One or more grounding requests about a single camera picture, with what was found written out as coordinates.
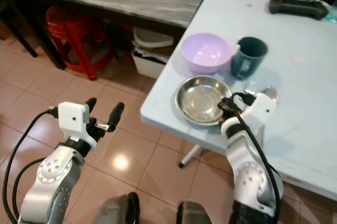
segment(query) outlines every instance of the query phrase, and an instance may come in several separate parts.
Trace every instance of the black cable bundle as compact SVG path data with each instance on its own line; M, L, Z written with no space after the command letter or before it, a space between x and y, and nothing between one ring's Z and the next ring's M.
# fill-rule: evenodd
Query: black cable bundle
M4 177L4 185L3 185L3 188L2 188L2 201L3 201L3 204L4 204L4 209L6 211L6 214L9 218L9 220L13 223L13 224L17 224L17 220L19 218L19 213L18 213L18 210L17 210L17 205L16 205L16 192L17 192L17 186L18 186L18 183L19 183L19 179L21 177L21 175L25 172L25 170L27 170L31 165L37 163L38 161L42 161L43 159L39 159L39 160L36 160L36 161L33 161L31 163L29 163L27 166L25 166L19 173L18 177L15 179L15 184L14 184L14 189L13 189L13 194L12 194L12 199L13 199L13 210L14 210L14 214L11 212L11 209L9 208L9 205L8 205L8 201L7 201L7 185L8 185L8 178L9 178L9 172L11 170L11 166L12 166L12 163L13 163L13 159L14 159L14 156L18 150L18 148L20 147L21 143L23 142L23 140L25 139L25 137L28 135L28 132L32 129L32 127L34 126L34 124L36 123L36 121L43 115L46 115L46 114L50 114L51 111L50 110L47 110L47 111L44 111L40 114L38 114L31 122L31 124L28 126L28 128L26 129L26 131L24 132L24 134L22 135L22 137L20 138L19 142L15 145L13 151L12 151L12 154L11 156L9 157L9 160L8 160L8 164L7 164L7 168L6 168L6 172L5 172L5 177Z
M277 171L274 169L274 167L272 167L268 161L267 161L267 158L265 157L259 143L257 142L254 134L251 132L249 126L244 122L244 120L241 118L241 116L239 115L239 113L237 112L238 108L236 106L236 104L234 103L234 96L240 96L243 100L245 100L246 98L249 98L247 97L246 94L243 94L243 93L233 93L231 99L230 99L230 105L233 109L233 112L236 116L236 118L239 120L240 124L242 125L242 127L246 130L247 134L249 135L249 137L252 139L252 142L254 144L254 146L256 147L261 159L262 159L262 162L267 170L267 173L268 173L268 176L270 177L270 180L271 180L271 183L272 183L272 186L273 186L273 190L274 190L274 193L275 193L275 198L276 198L276 207L275 207L275 216L274 216L274 223L277 224L278 221L279 221L279 217L280 217L280 207L281 207L281 199L280 199L280 193L279 193L279 190L277 189L277 184L276 184L276 180L274 178L274 175L273 175L273 172L272 172L272 169L277 173Z

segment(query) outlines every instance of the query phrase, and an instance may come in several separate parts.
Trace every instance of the purple bowl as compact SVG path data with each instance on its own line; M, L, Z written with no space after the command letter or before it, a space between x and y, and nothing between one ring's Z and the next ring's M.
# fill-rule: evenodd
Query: purple bowl
M211 33L197 33L183 41L181 52L188 67L202 74L218 71L231 57L226 40Z

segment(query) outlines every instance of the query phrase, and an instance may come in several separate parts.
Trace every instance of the mug handle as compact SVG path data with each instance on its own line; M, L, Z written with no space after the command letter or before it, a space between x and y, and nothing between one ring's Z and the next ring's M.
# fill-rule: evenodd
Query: mug handle
M251 67L251 62L247 59L244 59L242 64L241 64L240 70L237 73L237 76L239 78L245 77L245 75L248 72L250 67Z

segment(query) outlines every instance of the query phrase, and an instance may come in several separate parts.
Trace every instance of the utensil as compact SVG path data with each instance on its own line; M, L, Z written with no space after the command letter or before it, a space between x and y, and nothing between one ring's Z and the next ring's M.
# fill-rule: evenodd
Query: utensil
M181 53L188 67L202 74L218 71L232 56L228 42L211 33L189 36L183 41Z
M268 47L255 37L244 37L237 44L240 48L232 57L231 73L237 79L246 79L256 71Z
M279 95L277 94L277 90L274 86L267 86L262 92L271 98L276 104L279 103Z
M243 92L246 93L246 94L255 95L256 94L256 90L257 90L257 84L256 84L256 82L250 81L246 85L246 87L245 87L245 89L244 89Z
M222 117L222 111L217 107L221 98L231 95L229 87L222 81L200 75L181 84L175 103L186 120L202 126L212 126Z

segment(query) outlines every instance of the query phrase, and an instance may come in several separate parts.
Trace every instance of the stainless steel plate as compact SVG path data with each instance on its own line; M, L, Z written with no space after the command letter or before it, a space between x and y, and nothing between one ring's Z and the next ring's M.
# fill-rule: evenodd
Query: stainless steel plate
M175 103L184 117L198 125L216 125L222 111L217 107L222 97L230 97L229 87L210 76L195 76L178 89Z

